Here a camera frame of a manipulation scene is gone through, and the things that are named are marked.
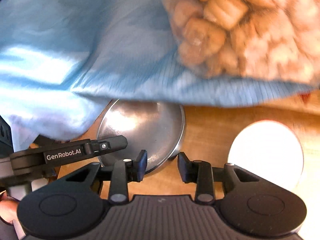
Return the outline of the person's left hand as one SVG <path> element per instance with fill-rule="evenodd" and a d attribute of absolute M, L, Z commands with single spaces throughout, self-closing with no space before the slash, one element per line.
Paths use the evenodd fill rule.
<path fill-rule="evenodd" d="M 1 196 L 0 201 L 0 216 L 8 224 L 13 224 L 17 220 L 17 207 L 18 202 L 6 194 Z"/>

